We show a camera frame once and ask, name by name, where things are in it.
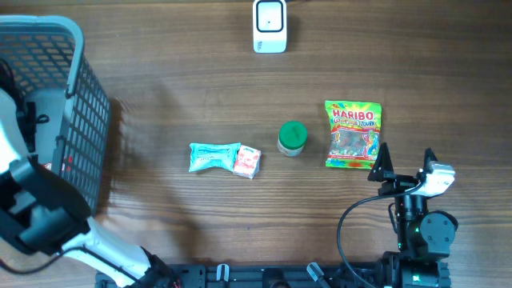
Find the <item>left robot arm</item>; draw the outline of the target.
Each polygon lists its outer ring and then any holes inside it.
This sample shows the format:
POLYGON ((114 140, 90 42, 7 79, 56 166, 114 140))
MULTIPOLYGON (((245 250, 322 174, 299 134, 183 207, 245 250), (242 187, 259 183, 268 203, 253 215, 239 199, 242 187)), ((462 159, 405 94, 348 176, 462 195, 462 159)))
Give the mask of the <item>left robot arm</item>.
POLYGON ((30 155, 19 122, 24 102, 1 62, 1 237, 24 254, 82 262, 119 287, 179 287, 158 256, 124 242, 91 216, 81 194, 30 155))

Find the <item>small red white carton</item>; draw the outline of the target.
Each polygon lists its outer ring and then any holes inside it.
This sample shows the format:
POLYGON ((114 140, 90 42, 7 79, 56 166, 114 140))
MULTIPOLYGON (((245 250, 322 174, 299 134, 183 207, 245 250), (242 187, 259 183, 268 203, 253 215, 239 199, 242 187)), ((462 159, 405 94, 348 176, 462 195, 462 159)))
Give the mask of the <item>small red white carton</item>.
POLYGON ((241 145, 234 163, 233 173, 252 179, 259 172, 261 156, 260 150, 241 145))

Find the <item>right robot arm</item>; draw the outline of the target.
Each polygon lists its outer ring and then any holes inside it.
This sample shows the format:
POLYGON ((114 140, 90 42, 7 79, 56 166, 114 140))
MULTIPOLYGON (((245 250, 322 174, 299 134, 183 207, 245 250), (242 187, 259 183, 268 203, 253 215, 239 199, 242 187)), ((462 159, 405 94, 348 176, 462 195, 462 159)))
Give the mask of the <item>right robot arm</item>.
POLYGON ((454 168, 439 162, 428 148, 415 176, 396 174, 384 142, 368 180, 382 184, 380 196, 394 199, 388 212, 398 240, 398 251, 385 252, 376 264, 376 286, 450 288, 450 272, 442 260, 450 256, 458 221, 447 212, 430 211, 427 201, 453 184, 454 168))

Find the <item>red Nescafe stick sachet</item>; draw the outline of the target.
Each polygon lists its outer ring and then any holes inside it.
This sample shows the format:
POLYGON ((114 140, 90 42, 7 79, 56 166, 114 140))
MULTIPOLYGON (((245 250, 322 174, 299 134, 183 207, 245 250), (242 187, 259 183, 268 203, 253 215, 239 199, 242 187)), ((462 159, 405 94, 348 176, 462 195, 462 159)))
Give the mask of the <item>red Nescafe stick sachet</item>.
POLYGON ((48 163, 45 163, 43 165, 46 169, 48 169, 49 171, 53 171, 53 164, 51 162, 48 162, 48 163))

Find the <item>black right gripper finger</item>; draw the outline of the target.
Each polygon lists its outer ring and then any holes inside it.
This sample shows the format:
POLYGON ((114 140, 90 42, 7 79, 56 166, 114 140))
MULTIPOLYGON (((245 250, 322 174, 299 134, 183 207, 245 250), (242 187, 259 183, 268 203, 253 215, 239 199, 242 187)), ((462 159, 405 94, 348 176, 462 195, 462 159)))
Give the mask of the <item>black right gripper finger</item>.
POLYGON ((380 145, 377 158, 370 170, 367 180, 370 182, 387 182, 394 180, 394 168, 386 142, 380 145))
POLYGON ((424 170, 432 170, 431 168, 431 162, 436 162, 438 159, 435 156, 435 153, 432 151, 431 148, 427 148, 425 150, 424 154, 424 162, 423 162, 423 169, 424 170))

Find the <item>green lid jar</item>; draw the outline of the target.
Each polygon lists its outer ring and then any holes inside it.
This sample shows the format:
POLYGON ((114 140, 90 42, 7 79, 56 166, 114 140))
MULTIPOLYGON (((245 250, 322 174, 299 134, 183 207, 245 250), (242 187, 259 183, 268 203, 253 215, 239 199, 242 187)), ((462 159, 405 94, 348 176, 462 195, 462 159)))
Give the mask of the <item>green lid jar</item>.
POLYGON ((306 144, 307 136, 307 128, 301 122, 286 122, 278 133, 277 147, 287 157, 298 156, 306 144))

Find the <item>teal tissue pack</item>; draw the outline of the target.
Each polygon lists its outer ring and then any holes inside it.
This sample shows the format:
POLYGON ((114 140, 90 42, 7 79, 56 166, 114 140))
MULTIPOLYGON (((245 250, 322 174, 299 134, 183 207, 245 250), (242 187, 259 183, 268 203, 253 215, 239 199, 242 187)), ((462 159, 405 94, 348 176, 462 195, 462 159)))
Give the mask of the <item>teal tissue pack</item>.
POLYGON ((240 147, 240 142, 230 144, 191 143, 189 172, 214 167, 232 171, 240 147))

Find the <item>Haribo gummy bag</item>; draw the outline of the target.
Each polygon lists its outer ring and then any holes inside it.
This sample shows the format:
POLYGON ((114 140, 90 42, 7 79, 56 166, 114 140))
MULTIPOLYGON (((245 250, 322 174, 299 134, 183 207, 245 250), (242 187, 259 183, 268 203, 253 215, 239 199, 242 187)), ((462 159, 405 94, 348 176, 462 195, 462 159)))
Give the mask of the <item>Haribo gummy bag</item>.
POLYGON ((382 107, 376 102, 325 101, 331 143, 326 167, 369 170, 380 146, 382 107))

